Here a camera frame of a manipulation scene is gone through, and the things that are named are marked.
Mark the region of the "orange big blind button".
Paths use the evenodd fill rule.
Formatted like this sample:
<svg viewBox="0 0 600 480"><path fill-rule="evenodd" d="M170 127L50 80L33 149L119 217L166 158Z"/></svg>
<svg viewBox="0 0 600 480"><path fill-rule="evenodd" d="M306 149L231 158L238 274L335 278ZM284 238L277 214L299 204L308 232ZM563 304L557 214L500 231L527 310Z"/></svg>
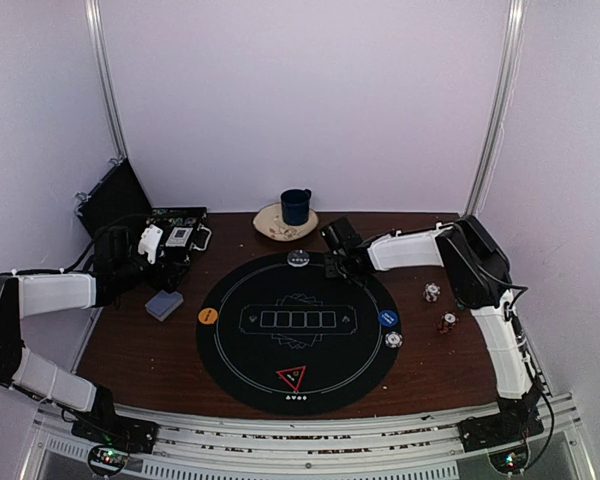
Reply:
<svg viewBox="0 0 600 480"><path fill-rule="evenodd" d="M214 325L218 318L218 311L211 307L203 308L198 313L198 321L202 325Z"/></svg>

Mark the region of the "blue small blind button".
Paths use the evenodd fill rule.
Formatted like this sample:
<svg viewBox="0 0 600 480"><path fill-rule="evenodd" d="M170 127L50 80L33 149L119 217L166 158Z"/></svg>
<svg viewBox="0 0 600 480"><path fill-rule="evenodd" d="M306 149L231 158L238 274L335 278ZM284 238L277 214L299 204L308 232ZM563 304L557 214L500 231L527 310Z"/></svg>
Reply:
<svg viewBox="0 0 600 480"><path fill-rule="evenodd" d="M398 314L393 310L382 310L378 313L378 322L387 328L394 328L399 325Z"/></svg>

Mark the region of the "blue white chip stack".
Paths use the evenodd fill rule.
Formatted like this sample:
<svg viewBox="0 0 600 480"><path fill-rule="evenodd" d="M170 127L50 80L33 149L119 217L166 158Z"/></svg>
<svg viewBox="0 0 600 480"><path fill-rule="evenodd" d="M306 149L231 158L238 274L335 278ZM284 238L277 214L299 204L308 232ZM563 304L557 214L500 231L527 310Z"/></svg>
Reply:
<svg viewBox="0 0 600 480"><path fill-rule="evenodd" d="M423 298L428 303L435 303L438 301L441 294L441 288L435 283L427 283L424 287Z"/></svg>

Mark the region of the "blue ten poker chip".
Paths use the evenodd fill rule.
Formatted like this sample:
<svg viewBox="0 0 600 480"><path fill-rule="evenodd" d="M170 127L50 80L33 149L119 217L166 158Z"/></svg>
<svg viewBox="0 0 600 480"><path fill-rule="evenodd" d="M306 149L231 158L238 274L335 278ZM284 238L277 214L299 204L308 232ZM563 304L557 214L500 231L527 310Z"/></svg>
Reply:
<svg viewBox="0 0 600 480"><path fill-rule="evenodd" d="M397 349L403 345L403 337L397 331L390 331L384 336L384 342L388 348Z"/></svg>

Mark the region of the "red triangle all-in marker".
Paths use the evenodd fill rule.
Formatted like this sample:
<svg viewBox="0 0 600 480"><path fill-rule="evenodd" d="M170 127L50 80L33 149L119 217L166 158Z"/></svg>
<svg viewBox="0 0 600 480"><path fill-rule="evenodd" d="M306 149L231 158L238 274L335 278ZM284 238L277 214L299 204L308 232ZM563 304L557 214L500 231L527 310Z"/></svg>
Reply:
<svg viewBox="0 0 600 480"><path fill-rule="evenodd" d="M282 369L276 372L277 376L282 381L284 381L294 392L298 392L300 390L305 373L305 365Z"/></svg>

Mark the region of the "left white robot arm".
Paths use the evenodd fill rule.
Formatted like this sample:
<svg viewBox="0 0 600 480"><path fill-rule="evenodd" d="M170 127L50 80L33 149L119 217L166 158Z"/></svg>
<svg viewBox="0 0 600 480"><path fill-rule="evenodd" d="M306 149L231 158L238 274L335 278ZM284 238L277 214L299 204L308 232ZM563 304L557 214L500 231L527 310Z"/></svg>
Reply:
<svg viewBox="0 0 600 480"><path fill-rule="evenodd" d="M117 442L124 424L109 391L28 345L30 319L85 317L141 284L176 290L189 265L191 227L147 225L132 238L114 225L99 231L76 263L56 270L0 273L0 386L86 414L86 429L103 444Z"/></svg>

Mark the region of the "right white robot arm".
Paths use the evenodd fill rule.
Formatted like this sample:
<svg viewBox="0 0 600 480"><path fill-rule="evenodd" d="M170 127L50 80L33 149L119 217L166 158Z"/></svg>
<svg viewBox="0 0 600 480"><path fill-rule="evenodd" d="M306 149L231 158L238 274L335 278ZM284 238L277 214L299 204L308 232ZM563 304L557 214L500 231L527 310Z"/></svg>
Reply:
<svg viewBox="0 0 600 480"><path fill-rule="evenodd" d="M476 320L493 364L500 410L493 419L493 433L510 442L530 426L541 388L516 312L517 299L526 288L512 282L508 258L475 216L438 223L431 230L395 230L366 241L348 218L341 217L320 234L336 276L443 268L456 301Z"/></svg>

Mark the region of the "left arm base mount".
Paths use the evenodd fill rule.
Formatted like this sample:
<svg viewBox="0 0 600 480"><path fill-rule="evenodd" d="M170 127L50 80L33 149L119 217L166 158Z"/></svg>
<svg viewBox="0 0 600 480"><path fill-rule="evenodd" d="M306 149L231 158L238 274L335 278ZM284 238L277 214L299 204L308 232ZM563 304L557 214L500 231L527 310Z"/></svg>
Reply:
<svg viewBox="0 0 600 480"><path fill-rule="evenodd" d="M87 466L97 476L111 477L122 472L133 454L151 454L158 430L155 422L123 418L114 433L84 420L74 420L71 433L95 443L87 453Z"/></svg>

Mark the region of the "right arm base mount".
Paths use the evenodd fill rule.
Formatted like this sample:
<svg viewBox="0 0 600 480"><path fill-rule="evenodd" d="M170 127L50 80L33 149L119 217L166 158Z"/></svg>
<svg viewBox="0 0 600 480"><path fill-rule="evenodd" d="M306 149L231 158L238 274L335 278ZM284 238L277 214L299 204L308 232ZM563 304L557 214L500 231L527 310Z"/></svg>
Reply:
<svg viewBox="0 0 600 480"><path fill-rule="evenodd" d="M533 463L528 440L544 432L538 419L526 424L504 422L498 415L470 417L458 424L465 452L486 450L491 467L500 474L522 474Z"/></svg>

